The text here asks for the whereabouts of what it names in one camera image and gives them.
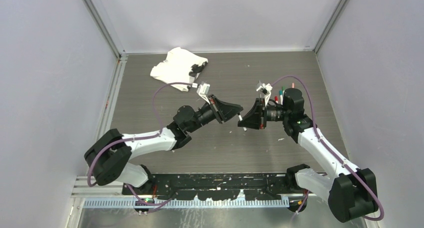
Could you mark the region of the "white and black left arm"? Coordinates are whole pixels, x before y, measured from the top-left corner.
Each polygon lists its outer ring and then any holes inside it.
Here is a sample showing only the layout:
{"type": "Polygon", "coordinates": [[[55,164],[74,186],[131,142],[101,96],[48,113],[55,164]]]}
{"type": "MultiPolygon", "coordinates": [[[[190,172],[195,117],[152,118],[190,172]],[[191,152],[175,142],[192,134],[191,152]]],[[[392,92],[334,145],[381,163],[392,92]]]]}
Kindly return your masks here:
{"type": "Polygon", "coordinates": [[[157,151],[173,151],[191,141],[190,134],[211,121],[224,123],[238,116],[243,107],[224,102],[214,95],[195,110],[181,106],[172,122],[157,131],[141,134],[122,134],[118,129],[105,132],[84,154],[89,166],[87,176],[95,182],[88,185],[105,186],[121,182],[134,187],[140,194],[149,194],[154,187],[153,176],[144,165],[134,165],[130,160],[157,151]]]}

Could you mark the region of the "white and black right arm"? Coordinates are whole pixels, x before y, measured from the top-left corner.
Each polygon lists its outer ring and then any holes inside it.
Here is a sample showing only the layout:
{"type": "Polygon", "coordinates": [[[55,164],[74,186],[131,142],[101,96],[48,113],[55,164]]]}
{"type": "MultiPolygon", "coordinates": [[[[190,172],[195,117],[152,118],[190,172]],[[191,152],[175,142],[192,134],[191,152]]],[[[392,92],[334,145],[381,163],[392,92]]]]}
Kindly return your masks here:
{"type": "Polygon", "coordinates": [[[238,122],[239,127],[260,130],[268,122],[282,122],[285,133],[308,151],[324,169],[321,175],[306,164],[287,169],[286,188],[293,193],[306,190],[325,201],[333,216],[342,223],[380,212],[374,173],[361,169],[344,157],[322,134],[314,118],[305,113],[305,100],[297,88],[283,92],[282,103],[269,104],[271,86],[261,84],[253,107],[238,122]]]}

